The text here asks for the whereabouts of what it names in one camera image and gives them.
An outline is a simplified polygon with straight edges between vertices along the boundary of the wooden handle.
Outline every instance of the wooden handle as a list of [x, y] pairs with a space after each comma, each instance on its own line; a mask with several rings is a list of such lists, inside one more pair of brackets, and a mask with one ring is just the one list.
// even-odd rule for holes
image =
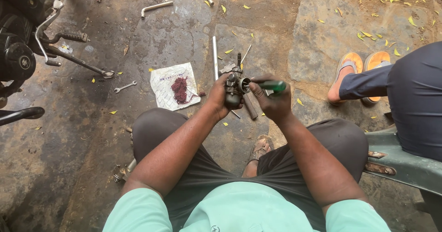
[[250, 114], [250, 118], [251, 118], [252, 120], [253, 120], [253, 119], [256, 119], [256, 118], [258, 117], [258, 114], [256, 113], [255, 108], [254, 108], [253, 105], [251, 104], [251, 101], [250, 101], [250, 99], [248, 98], [247, 94], [244, 94], [244, 95], [243, 95], [243, 98], [244, 98], [244, 104], [246, 105], [247, 111], [248, 111], [249, 114]]

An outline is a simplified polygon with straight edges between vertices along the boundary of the flip-flop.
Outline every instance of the flip-flop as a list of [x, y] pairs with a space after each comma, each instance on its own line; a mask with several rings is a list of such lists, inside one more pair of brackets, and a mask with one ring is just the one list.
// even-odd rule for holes
[[268, 135], [260, 135], [258, 136], [258, 138], [255, 140], [255, 144], [253, 145], [251, 151], [250, 151], [250, 159], [249, 162], [251, 162], [252, 160], [259, 160], [259, 158], [263, 155], [265, 155], [267, 153], [265, 146], [261, 147], [260, 149], [255, 151], [256, 148], [256, 144], [262, 140], [262, 139], [266, 139], [266, 144], [269, 145], [270, 147], [270, 151], [274, 150], [274, 146], [273, 146], [273, 141], [272, 138]]
[[[355, 74], [361, 73], [362, 72], [362, 59], [361, 59], [361, 57], [355, 52], [349, 52], [341, 58], [341, 60], [339, 61], [339, 64], [338, 64], [338, 68], [336, 69], [336, 78], [334, 79], [334, 82], [333, 82], [331, 88], [333, 88], [336, 81], [338, 81], [339, 72], [342, 70], [342, 68], [344, 68], [346, 66], [351, 66], [353, 68], [353, 70], [355, 71]], [[345, 101], [346, 100], [340, 100], [339, 102], [331, 102], [329, 100], [329, 103], [331, 103], [334, 106], [340, 106], [343, 103], [345, 103]]]
[[[387, 52], [375, 52], [365, 59], [364, 68], [362, 71], [373, 70], [382, 66], [391, 65], [390, 55]], [[362, 101], [368, 105], [376, 104], [381, 97], [366, 97], [362, 98]]]

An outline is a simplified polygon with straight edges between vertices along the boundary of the wrench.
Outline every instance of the wrench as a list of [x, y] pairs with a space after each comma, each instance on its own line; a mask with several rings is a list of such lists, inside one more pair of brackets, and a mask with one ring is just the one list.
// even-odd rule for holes
[[133, 81], [133, 82], [131, 82], [130, 84], [125, 85], [125, 86], [123, 86], [123, 87], [121, 87], [121, 88], [115, 88], [114, 91], [115, 91], [115, 93], [119, 93], [120, 90], [125, 89], [125, 88], [127, 88], [127, 87], [129, 87], [129, 86], [132, 86], [132, 85], [137, 85], [137, 82], [136, 82], [136, 81]]

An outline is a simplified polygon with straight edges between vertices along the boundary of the stone floor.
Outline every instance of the stone floor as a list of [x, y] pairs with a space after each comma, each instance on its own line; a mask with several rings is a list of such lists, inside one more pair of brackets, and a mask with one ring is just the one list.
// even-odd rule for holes
[[[141, 8], [162, 1], [64, 1], [63, 13], [49, 34], [61, 29], [86, 32], [91, 39], [87, 44], [59, 44], [92, 65], [123, 73], [102, 79], [66, 60], [60, 68], [46, 66], [37, 56], [36, 73], [22, 93], [11, 96], [7, 108], [42, 106], [46, 114], [0, 127], [0, 214], [12, 231], [101, 231], [123, 185], [113, 182], [111, 170], [132, 158], [125, 128], [157, 106], [148, 69], [191, 62], [198, 91], [208, 93], [213, 82], [212, 36], [218, 39], [221, 66], [235, 62], [236, 54], [244, 54], [251, 43], [245, 75], [271, 72], [289, 82], [293, 112], [303, 124], [342, 117], [375, 131], [391, 124], [383, 115], [389, 111], [387, 98], [374, 107], [349, 101], [336, 108], [327, 102], [340, 57], [348, 51], [365, 58], [387, 50], [394, 62], [399, 58], [393, 54], [395, 48], [405, 55], [423, 45], [421, 36], [430, 43], [440, 34], [428, 28], [416, 35], [408, 23], [410, 15], [418, 17], [418, 26], [431, 23], [433, 13], [426, 8], [371, 6], [380, 15], [374, 18], [367, 6], [358, 5], [359, 0], [213, 0], [214, 7], [203, 0], [173, 0], [173, 6], [148, 11], [146, 19], [140, 19]], [[335, 13], [336, 6], [343, 17]], [[356, 37], [360, 30], [397, 43], [386, 48], [384, 39], [361, 41]], [[134, 80], [136, 86], [113, 92]], [[205, 99], [178, 112], [191, 116]], [[261, 114], [254, 98], [252, 102]], [[242, 173], [258, 135], [271, 135], [275, 146], [285, 144], [266, 116], [252, 121], [245, 110], [238, 114], [242, 119], [229, 114], [204, 142], [213, 158], [236, 175]], [[431, 217], [413, 207], [422, 199], [417, 189], [369, 174], [363, 175], [360, 185], [392, 229], [436, 231]]]

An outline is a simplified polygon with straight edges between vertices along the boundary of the logo on shirt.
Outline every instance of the logo on shirt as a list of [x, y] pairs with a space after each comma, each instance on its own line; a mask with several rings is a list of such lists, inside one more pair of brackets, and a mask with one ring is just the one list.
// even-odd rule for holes
[[217, 225], [213, 225], [210, 228], [210, 232], [220, 232], [220, 228]]

